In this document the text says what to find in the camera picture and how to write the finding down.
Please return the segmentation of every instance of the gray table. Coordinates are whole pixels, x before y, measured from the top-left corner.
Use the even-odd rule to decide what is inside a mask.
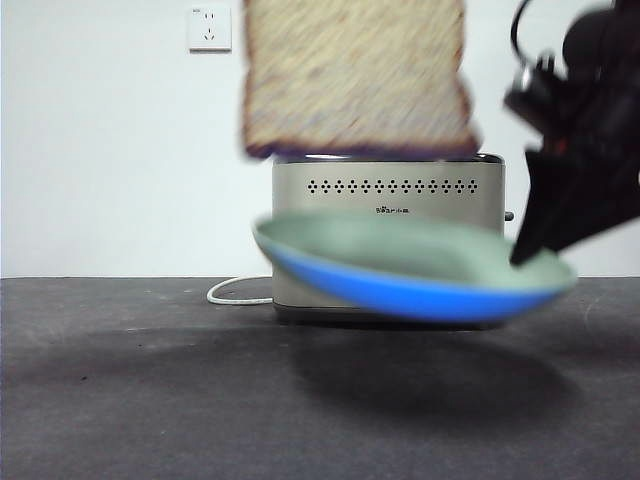
[[[640,279],[473,333],[284,326],[210,283],[4,281],[3,478],[640,478]]]

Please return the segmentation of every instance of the white cable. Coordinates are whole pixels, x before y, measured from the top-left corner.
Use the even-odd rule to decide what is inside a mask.
[[[273,298],[247,298],[240,300],[233,300],[230,298],[219,298],[216,297],[215,294],[221,288],[227,287],[234,283],[244,282],[245,280],[259,280],[262,278],[271,278],[270,276],[261,276],[261,277],[238,277],[231,278],[229,280],[225,280],[224,282],[220,282],[217,285],[214,285],[207,292],[207,301],[209,303],[215,303],[216,305],[264,305],[267,303],[272,303]]]

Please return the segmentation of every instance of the electrical socket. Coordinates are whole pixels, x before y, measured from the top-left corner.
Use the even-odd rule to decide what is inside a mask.
[[[189,50],[231,51],[231,7],[224,3],[191,7],[188,32]]]

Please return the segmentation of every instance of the bread crust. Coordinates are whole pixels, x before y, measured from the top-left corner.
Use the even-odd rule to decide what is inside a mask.
[[[464,0],[456,0],[460,10],[461,21],[464,22]],[[459,75],[462,64],[465,33],[464,28],[459,32],[459,49],[456,52],[456,89],[461,103],[462,115],[468,125],[468,135],[454,142],[410,142],[407,144],[393,144],[392,142],[301,142],[295,138],[281,138],[268,142],[256,142],[251,139],[250,111],[252,106],[252,92],[255,69],[253,67],[255,45],[251,35],[253,16],[249,13],[252,0],[244,0],[245,51],[249,69],[245,77],[244,100],[242,105],[242,138],[245,151],[251,157],[267,159],[271,155],[301,156],[301,155],[344,155],[357,157],[374,157],[393,160],[418,160],[434,158],[459,158],[475,155],[479,148],[477,133],[471,125],[471,99],[464,82]]]

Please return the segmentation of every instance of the slice of bread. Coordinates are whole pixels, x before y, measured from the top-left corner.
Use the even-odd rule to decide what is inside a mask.
[[[472,155],[464,0],[245,0],[247,152]]]

